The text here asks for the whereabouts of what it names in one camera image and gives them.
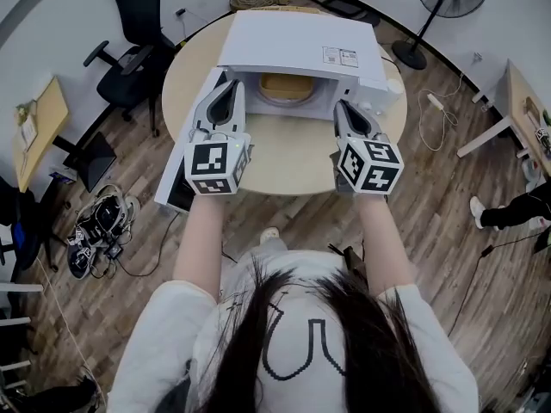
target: fan base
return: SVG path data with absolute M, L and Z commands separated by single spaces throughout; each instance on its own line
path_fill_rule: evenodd
M 393 52 L 396 57 L 405 65 L 410 66 L 416 71 L 422 71 L 427 66 L 427 59 L 418 49 L 412 52 L 412 45 L 405 41 L 395 41 L 393 43 Z

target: label sticker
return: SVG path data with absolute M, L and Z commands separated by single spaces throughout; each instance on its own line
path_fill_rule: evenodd
M 355 51 L 324 46 L 324 63 L 328 65 L 358 66 L 358 55 Z
M 347 51 L 345 49 L 341 49 L 340 51 L 341 51 L 341 63 L 343 65 L 347 65 L 349 67 L 358 66 L 358 56 L 356 52 Z
M 328 65 L 341 65 L 341 50 L 336 47 L 324 46 L 324 63 Z

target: round wooden table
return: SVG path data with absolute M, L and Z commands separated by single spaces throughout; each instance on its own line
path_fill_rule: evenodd
M 207 26 L 176 55 L 164 80 L 163 115 L 176 141 L 189 110 L 218 58 L 234 15 Z M 381 56 L 390 59 L 381 47 Z M 387 77 L 402 81 L 396 66 L 383 61 Z M 406 125 L 406 93 L 381 115 L 381 129 L 397 143 Z M 335 188 L 329 155 L 338 150 L 333 122 L 291 116 L 247 114 L 254 149 L 240 187 L 262 194 L 302 195 Z

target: cable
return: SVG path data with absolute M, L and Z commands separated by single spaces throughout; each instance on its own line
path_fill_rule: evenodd
M 381 58 L 384 59 L 385 61 L 388 61 L 389 63 L 392 63 L 393 65 L 395 65 L 396 69 L 398 69 L 398 73 L 400 73 L 400 74 L 402 73 L 402 71 L 399 69 L 398 65 L 394 61 L 392 61 L 391 59 L 388 59 L 386 57 L 381 57 Z
M 183 40 L 184 40 L 184 41 L 187 41 L 187 40 L 188 40 L 188 36 L 186 35 L 186 22 L 184 21 L 183 17 L 181 17 L 180 20 L 182 21 Z
M 207 20 L 206 18 L 201 17 L 199 14 L 196 14 L 195 12 L 190 11 L 189 9 L 186 9 L 186 12 L 188 12 L 191 15 L 195 15 L 197 18 L 203 20 L 207 24 L 210 23 L 209 20 Z
M 179 215 L 179 213 L 176 213 L 176 215 L 172 218 L 172 220 L 170 221 L 170 223 L 166 227 L 166 230 L 164 230 L 164 235 L 163 235 L 163 238 L 161 239 L 161 244 L 158 247 L 157 263 L 155 263 L 155 266 L 153 267 L 153 269 L 151 271 L 149 271 L 147 274 L 133 274 L 133 273 L 128 272 L 127 269 L 124 266 L 122 266 L 122 263 L 118 258 L 115 259 L 115 263 L 117 263 L 122 268 L 122 270 L 124 272 L 126 272 L 128 275 L 130 275 L 131 277 L 136 277 L 136 278 L 149 277 L 151 274 L 153 274 L 155 272 L 155 270 L 158 268 L 158 265 L 161 263 L 161 254 L 163 253 L 164 240 L 166 239 L 166 236 L 169 233 L 169 229 L 172 226 L 172 224 L 174 223 L 174 221 L 176 220 L 176 217 L 178 217 L 178 215 Z
M 80 355 L 80 357 L 83 360 L 84 367 L 86 368 L 86 370 L 88 371 L 88 373 L 90 374 L 90 376 L 92 377 L 94 382 L 96 383 L 96 388 L 99 391 L 100 396 L 102 397 L 103 405 L 105 405 L 107 407 L 107 402 L 105 401 L 105 397 L 103 396 L 102 388 L 100 387 L 99 383 L 97 382 L 96 377 L 92 373 L 92 370 L 91 370 L 90 365 L 88 364 L 88 361 L 86 360 L 86 358 L 84 358 L 84 355 L 83 355 L 82 351 L 80 350 L 80 347 L 78 346 L 77 339 L 75 338 L 75 336 L 71 332 L 71 328 L 69 327 L 69 323 L 67 322 L 67 318 L 65 318 L 65 314 L 63 313 L 63 310 L 61 309 L 61 305 L 59 304 L 58 296 L 56 295 L 55 291 L 53 290 L 52 282 L 50 281 L 50 278 L 48 277 L 48 274 L 46 273 L 46 270 L 44 269 L 44 266 L 42 265 L 42 262 L 40 261 L 40 258 L 36 257 L 36 260 L 40 264 L 40 269 L 42 269 L 42 272 L 44 273 L 44 275 L 46 277 L 46 281 L 48 282 L 48 286 L 52 290 L 53 299 L 55 300 L 55 304 L 58 306 L 59 313 L 61 314 L 61 317 L 63 318 L 63 321 L 65 323 L 65 327 L 67 328 L 67 331 L 69 332 L 69 336 L 71 337 L 73 343 L 75 344 L 75 348 L 77 348 L 78 354 Z
M 108 279 L 112 279 L 113 277 L 115 277 L 115 274 L 116 274 L 116 272 L 117 272 L 117 268 L 116 268 L 116 265 L 115 265 L 115 270 L 113 271 L 113 273 L 112 273 L 111 275 L 108 275 L 108 272 L 109 272 L 109 270 L 111 269 L 111 265 L 112 265 L 112 264 L 113 264 L 113 263 L 111 262 L 111 260 L 109 260 L 109 263 L 108 263 L 107 267 L 105 268 L 105 270 L 102 272 L 101 275 L 94 275 L 94 272 L 93 272 L 93 271 L 94 271 L 94 270 L 97 271 L 97 268 L 96 268 L 95 265 L 91 265 L 91 266 L 90 266 L 90 275 L 91 275 L 92 277 L 94 277 L 95 279 L 98 279 L 98 280 L 102 279 L 103 277 L 107 277 Z
M 501 248 L 501 247 L 507 246 L 509 244 L 519 243 L 519 242 L 522 242 L 523 240 L 526 240 L 528 238 L 538 237 L 538 236 L 541 236 L 541 234 L 543 234 L 544 232 L 545 231 L 538 232 L 537 234 L 532 234 L 531 236 L 519 238 L 518 240 L 512 240 L 511 242 L 498 244 L 496 246 L 490 245 L 480 253 L 480 257 L 476 261 L 476 266 L 474 267 L 474 271 L 473 271 L 473 275 L 471 276 L 471 280 L 468 282 L 467 291 L 465 292 L 465 295 L 463 296 L 463 300 L 461 302 L 461 305 L 459 306 L 459 311 L 457 312 L 457 315 L 455 316 L 454 323 L 452 324 L 451 329 L 448 332 L 448 336 L 450 336 L 451 333 L 454 331 L 455 325 L 457 324 L 457 320 L 459 319 L 459 316 L 461 315 L 461 311 L 463 309 L 463 306 L 465 305 L 465 301 L 467 300 L 468 293 L 471 290 L 471 285 L 473 284 L 474 276 L 476 275 L 477 271 L 479 270 L 480 260 L 482 260 L 484 257 L 488 257 L 496 248 Z
M 541 203 L 545 204 L 545 206 L 548 208 L 549 215 L 551 215 L 551 208 L 549 207 L 549 204 L 548 204 L 546 201 L 541 200 L 539 197 L 535 197 L 535 196 L 533 196 L 533 195 L 530 194 L 530 193 L 526 193 L 526 194 L 527 194 L 529 197 L 531 197 L 532 199 L 537 199 L 537 200 L 539 200 Z
M 465 74 L 462 72 L 461 75 L 459 76 L 459 84 L 457 86 L 457 89 L 455 89 L 453 92 L 451 93 L 448 93 L 447 95 L 441 95 L 441 94 L 437 94 L 436 92 L 434 92 L 433 90 L 430 90 L 430 89 L 421 89 L 418 93 L 418 96 L 417 96 L 417 101 L 418 101 L 418 105 L 419 105 L 419 137 L 421 138 L 421 140 L 423 141 L 423 144 L 431 151 L 439 151 L 443 144 L 444 144 L 444 137 L 446 136 L 446 121 L 449 122 L 452 126 L 457 126 L 459 124 L 459 121 L 457 120 L 457 116 L 455 116 L 454 114 L 452 114 L 451 112 L 448 112 L 446 111 L 445 109 L 443 109 L 443 117 L 442 117 L 442 138 L 440 139 L 440 145 L 437 147 L 437 148 L 433 148 L 431 147 L 430 145 L 427 144 L 427 141 L 424 140 L 424 136 L 423 136 L 423 117 L 424 117 L 424 112 L 423 112 L 423 108 L 421 107 L 421 95 L 424 93 L 424 92 L 428 92 L 428 93 L 431 93 L 432 95 L 434 96 L 438 96 L 439 98 L 449 98 L 450 96 L 453 96 L 455 94 L 457 94 L 457 92 L 459 92 L 459 90 L 461 89 L 461 83 L 463 81 L 463 77 L 465 76 Z
M 237 263 L 237 262 L 233 259 L 233 257 L 230 257 L 228 254 L 226 254 L 226 253 L 224 252 L 223 249 L 222 249 L 222 255 L 223 255 L 225 258 L 229 258 L 232 262 Z

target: long dark hair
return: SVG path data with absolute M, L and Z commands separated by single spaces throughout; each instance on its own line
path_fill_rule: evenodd
M 233 333 L 210 393 L 204 404 L 192 409 L 195 413 L 257 411 L 257 369 L 268 329 L 269 305 L 276 292 L 289 284 L 293 273 L 266 276 L 256 262 L 253 271 L 255 290 L 245 314 L 233 318 Z M 398 294 L 381 303 L 369 295 L 365 283 L 347 272 L 319 279 L 317 285 L 319 297 L 335 312 L 344 332 L 344 395 L 348 412 L 440 413 Z M 182 384 L 172 389 L 156 413 L 183 412 L 182 391 Z

